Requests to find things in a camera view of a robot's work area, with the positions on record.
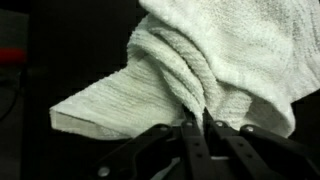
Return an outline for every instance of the fabric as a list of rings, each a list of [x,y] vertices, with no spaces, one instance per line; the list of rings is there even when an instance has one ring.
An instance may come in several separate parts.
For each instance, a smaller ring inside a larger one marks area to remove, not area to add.
[[[50,108],[52,127],[96,139],[179,124],[254,124],[283,137],[290,104],[320,87],[316,0],[140,0],[150,12],[128,43],[127,67]]]

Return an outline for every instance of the white towel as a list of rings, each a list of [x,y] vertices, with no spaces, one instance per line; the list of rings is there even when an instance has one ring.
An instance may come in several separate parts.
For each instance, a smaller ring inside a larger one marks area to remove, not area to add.
[[[52,127],[95,139],[136,137],[179,124],[200,128],[206,107],[239,129],[288,137],[291,103],[320,87],[317,0],[140,0],[150,12],[128,43],[127,67],[50,108]]]

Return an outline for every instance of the red object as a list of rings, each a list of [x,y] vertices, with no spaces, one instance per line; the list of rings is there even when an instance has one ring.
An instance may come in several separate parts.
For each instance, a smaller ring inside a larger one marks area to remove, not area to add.
[[[26,53],[18,48],[0,48],[0,66],[22,65],[26,62]]]

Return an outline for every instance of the towel fold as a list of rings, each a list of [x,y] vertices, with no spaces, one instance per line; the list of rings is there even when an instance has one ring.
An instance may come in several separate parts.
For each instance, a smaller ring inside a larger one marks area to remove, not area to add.
[[[291,103],[320,87],[316,0],[140,0],[150,13],[127,45],[127,67],[50,108],[52,127],[95,139],[178,125],[254,124],[288,137]]]

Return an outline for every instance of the towel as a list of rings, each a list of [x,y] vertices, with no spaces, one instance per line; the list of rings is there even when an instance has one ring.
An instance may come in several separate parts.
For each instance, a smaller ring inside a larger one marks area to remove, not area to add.
[[[54,129],[134,138],[179,125],[184,105],[201,130],[207,108],[237,130],[294,131],[291,103],[320,87],[317,0],[139,3],[149,14],[127,44],[127,66],[51,107]]]

